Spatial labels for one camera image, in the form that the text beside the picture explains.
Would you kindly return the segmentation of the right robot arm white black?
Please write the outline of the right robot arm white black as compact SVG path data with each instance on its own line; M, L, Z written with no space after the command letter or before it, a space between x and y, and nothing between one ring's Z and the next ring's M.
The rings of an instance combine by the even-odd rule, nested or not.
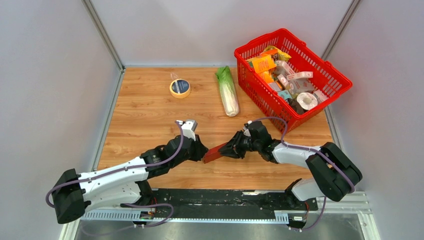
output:
M290 144L283 138L272 138L260 120L246 123L217 152L221 157L233 159L242 159L247 152L257 152L270 163L309 169L311 178L298 179L285 190L285 203L293 210L313 198L326 197L339 202L353 193L363 179L359 168L333 142L322 146Z

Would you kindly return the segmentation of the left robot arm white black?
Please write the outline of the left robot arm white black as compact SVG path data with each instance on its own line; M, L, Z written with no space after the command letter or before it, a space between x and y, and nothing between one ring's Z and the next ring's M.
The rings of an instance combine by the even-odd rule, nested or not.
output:
M68 169L51 193L56 221L67 224L86 212L113 205L148 207L153 201L148 179L167 174L184 161L201 161L207 152L199 135L194 139L178 135L114 167L83 173Z

